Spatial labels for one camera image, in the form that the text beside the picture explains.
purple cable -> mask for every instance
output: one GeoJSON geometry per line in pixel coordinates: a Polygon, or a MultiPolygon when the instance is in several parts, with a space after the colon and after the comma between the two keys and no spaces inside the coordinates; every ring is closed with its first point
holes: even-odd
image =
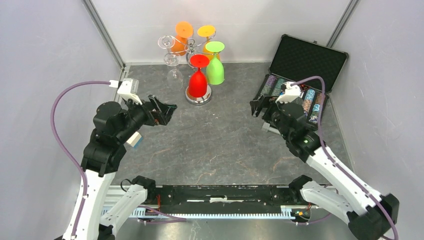
{"type": "Polygon", "coordinates": [[[160,214],[160,215],[163,215],[163,216],[168,217],[170,219],[173,219],[173,220],[170,220],[170,221],[146,221],[145,224],[171,224],[171,223],[181,223],[181,222],[186,222],[187,221],[186,218],[171,216],[169,214],[160,212],[160,211],[158,211],[158,210],[156,210],[154,208],[151,208],[149,206],[140,205],[138,207],[139,208],[144,208],[144,209],[147,209],[147,210],[150,210],[150,211],[153,211],[153,212],[155,212],[157,214],[160,214]]]}
{"type": "MultiPolygon", "coordinates": [[[[311,76],[308,78],[305,78],[303,80],[297,81],[295,83],[292,83],[291,86],[303,84],[305,82],[318,79],[321,81],[321,91],[322,94],[326,93],[326,84],[324,82],[324,79],[320,76],[311,76]]],[[[324,106],[324,99],[325,97],[321,98],[320,105],[324,106]]],[[[323,136],[323,130],[321,128],[321,115],[323,114],[323,107],[320,107],[319,113],[318,113],[318,136],[319,136],[319,142],[321,143],[322,150],[324,151],[325,155],[327,155],[328,159],[335,165],[337,168],[344,173],[352,182],[354,182],[369,198],[374,201],[374,203],[377,205],[377,207],[381,210],[381,212],[384,214],[385,218],[387,219],[388,223],[390,224],[391,229],[393,230],[394,239],[388,238],[386,236],[382,236],[385,240],[399,240],[399,234],[398,230],[396,229],[395,223],[393,222],[392,218],[389,216],[389,213],[386,211],[386,209],[381,205],[381,203],[366,189],[364,186],[361,185],[359,181],[357,181],[352,175],[350,175],[342,166],[340,166],[336,160],[333,159],[333,157],[329,154],[329,152],[326,149],[326,145],[324,144],[324,140],[322,138],[323,136]]]]}
{"type": "MultiPolygon", "coordinates": [[[[67,92],[71,91],[72,89],[74,89],[76,87],[84,86],[84,85],[90,85],[90,84],[109,85],[110,82],[108,82],[108,81],[84,81],[84,82],[74,84],[74,85],[66,88],[65,90],[63,90],[63,92],[61,92],[59,94],[59,96],[57,96],[56,100],[53,103],[53,106],[51,107],[51,112],[50,112],[50,126],[51,126],[51,131],[53,132],[54,138],[56,139],[60,148],[65,152],[67,157],[72,161],[72,163],[78,169],[78,172],[81,175],[81,178],[82,178],[82,196],[87,195],[87,176],[86,176],[86,173],[81,168],[80,164],[77,162],[77,160],[75,160],[74,156],[72,156],[72,154],[68,151],[68,149],[65,147],[64,143],[62,142],[61,138],[59,137],[58,131],[56,130],[56,124],[55,124],[55,112],[56,112],[56,107],[58,106],[59,101],[61,100],[61,98],[67,92]]],[[[81,213],[83,212],[83,207],[84,207],[85,202],[86,202],[86,199],[82,198],[81,203],[79,204],[78,212],[76,213],[75,221],[73,223],[72,234],[71,234],[72,236],[75,236],[75,234],[77,232],[78,222],[80,221],[81,213]]]]}

